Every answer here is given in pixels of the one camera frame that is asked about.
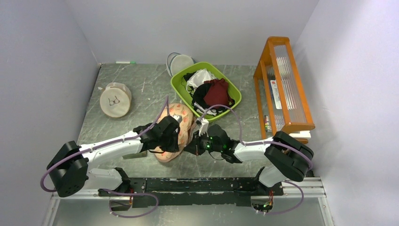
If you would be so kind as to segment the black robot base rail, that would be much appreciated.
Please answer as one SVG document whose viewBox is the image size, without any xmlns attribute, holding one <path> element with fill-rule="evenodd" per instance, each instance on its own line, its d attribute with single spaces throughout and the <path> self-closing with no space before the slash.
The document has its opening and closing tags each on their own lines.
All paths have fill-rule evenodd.
<svg viewBox="0 0 399 226">
<path fill-rule="evenodd" d="M 238 178 L 130 178 L 114 193 L 98 190 L 100 197 L 115 200 L 121 194 L 132 208 L 183 205 L 223 205 L 250 207 L 255 197 L 282 196 L 281 183 L 266 187 L 252 177 Z"/>
</svg>

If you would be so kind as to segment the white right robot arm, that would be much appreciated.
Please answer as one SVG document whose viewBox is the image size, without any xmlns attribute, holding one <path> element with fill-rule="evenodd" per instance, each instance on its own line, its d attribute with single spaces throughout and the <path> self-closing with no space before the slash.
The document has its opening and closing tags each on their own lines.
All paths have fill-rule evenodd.
<svg viewBox="0 0 399 226">
<path fill-rule="evenodd" d="M 289 134 L 279 131 L 273 137 L 253 142 L 231 139 L 219 125 L 212 125 L 200 135 L 194 132 L 185 152 L 199 156 L 205 152 L 218 152 L 229 163 L 267 160 L 270 166 L 261 168 L 254 182 L 254 190 L 267 194 L 275 184 L 290 179 L 302 182 L 312 169 L 314 152 Z"/>
</svg>

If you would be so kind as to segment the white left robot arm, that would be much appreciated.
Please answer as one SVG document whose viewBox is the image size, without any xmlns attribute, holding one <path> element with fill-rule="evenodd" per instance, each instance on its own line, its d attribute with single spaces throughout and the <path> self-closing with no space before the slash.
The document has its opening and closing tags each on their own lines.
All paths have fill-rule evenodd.
<svg viewBox="0 0 399 226">
<path fill-rule="evenodd" d="M 134 128 L 124 135 L 93 144 L 65 143 L 47 166 L 40 181 L 43 190 L 46 176 L 51 178 L 54 192 L 60 197 L 71 196 L 81 189 L 114 191 L 123 196 L 133 191 L 131 180 L 122 168 L 100 169 L 99 165 L 125 155 L 154 150 L 178 150 L 178 134 L 182 117 L 166 116 L 159 123 Z"/>
</svg>

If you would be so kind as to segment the pink tulip-print laundry bag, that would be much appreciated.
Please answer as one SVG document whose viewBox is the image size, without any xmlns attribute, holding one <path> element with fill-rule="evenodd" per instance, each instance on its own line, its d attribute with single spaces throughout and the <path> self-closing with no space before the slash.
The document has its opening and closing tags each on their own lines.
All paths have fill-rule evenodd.
<svg viewBox="0 0 399 226">
<path fill-rule="evenodd" d="M 154 155 L 159 162 L 169 162 L 176 158 L 184 149 L 184 147 L 189 142 L 189 132 L 194 120 L 193 112 L 188 106 L 181 103 L 171 103 L 169 104 L 169 114 L 170 116 L 177 114 L 183 117 L 183 121 L 179 124 L 180 131 L 178 134 L 178 150 L 177 152 L 161 152 L 159 147 L 155 148 L 156 152 Z"/>
</svg>

